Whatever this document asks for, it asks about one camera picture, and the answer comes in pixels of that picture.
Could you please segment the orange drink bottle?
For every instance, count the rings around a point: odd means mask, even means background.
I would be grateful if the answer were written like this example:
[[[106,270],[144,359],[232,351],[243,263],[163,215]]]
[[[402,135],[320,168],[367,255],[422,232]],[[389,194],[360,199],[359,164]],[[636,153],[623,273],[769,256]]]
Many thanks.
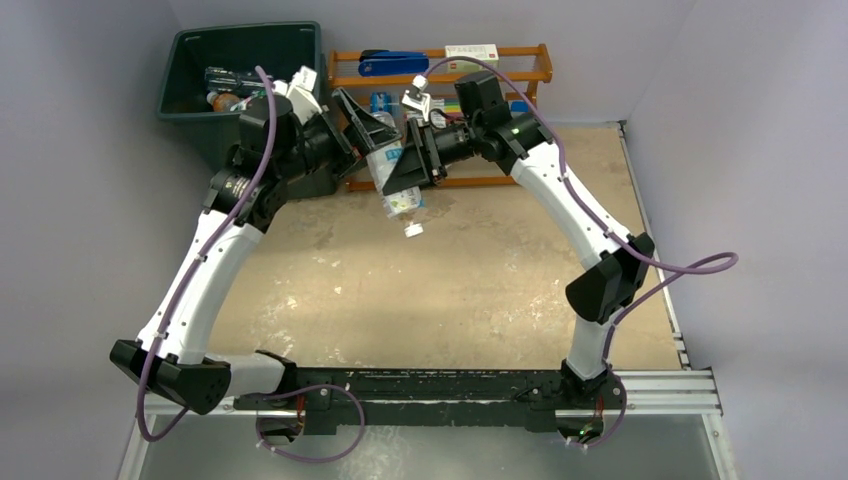
[[[206,95],[206,101],[214,112],[224,113],[239,111],[242,98],[229,92],[210,91]]]

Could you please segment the green white label bottle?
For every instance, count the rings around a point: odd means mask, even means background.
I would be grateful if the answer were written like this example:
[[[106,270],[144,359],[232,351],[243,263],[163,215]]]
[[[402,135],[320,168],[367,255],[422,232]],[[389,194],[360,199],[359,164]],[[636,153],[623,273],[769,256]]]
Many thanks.
[[[239,111],[248,110],[256,105],[266,103],[267,94],[265,92],[257,92],[251,96],[243,98],[238,104]]]

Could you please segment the clear bottle white cap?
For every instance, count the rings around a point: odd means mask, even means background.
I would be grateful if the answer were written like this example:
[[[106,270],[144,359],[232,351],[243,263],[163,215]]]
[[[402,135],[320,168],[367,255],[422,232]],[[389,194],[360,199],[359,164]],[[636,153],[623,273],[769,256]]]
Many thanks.
[[[232,93],[241,97],[264,90],[264,83],[256,72],[239,72],[214,66],[205,68],[204,82],[208,91]]]

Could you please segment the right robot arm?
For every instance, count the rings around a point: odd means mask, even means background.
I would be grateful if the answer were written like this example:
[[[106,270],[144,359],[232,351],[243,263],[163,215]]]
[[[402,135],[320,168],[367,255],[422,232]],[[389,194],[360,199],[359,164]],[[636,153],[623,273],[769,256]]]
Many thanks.
[[[531,113],[511,113],[495,74],[473,72],[455,83],[463,118],[443,129],[429,124],[425,85],[425,78],[417,77],[404,95],[404,105],[420,110],[421,116],[408,123],[406,145],[383,193],[436,185],[446,177],[448,165],[479,155],[534,196],[571,242],[584,269],[565,288],[576,322],[562,362],[561,392],[573,406],[588,405],[608,378],[607,340],[614,321],[644,283],[653,240],[646,233],[632,235],[596,201],[564,166],[564,149],[549,127]]]

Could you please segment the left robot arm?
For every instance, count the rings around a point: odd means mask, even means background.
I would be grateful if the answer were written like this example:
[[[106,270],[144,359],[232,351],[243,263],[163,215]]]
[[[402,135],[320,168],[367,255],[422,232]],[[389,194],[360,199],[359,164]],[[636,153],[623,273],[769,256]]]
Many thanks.
[[[312,96],[274,95],[249,102],[227,165],[211,180],[193,241],[160,306],[110,359],[134,380],[137,414],[148,394],[198,414],[224,398],[259,394],[272,408],[297,399],[298,382],[284,358],[257,351],[221,357],[208,351],[223,301],[244,262],[288,200],[288,187],[320,170],[349,173],[400,132],[360,107],[342,88],[332,99],[346,120],[338,126]]]

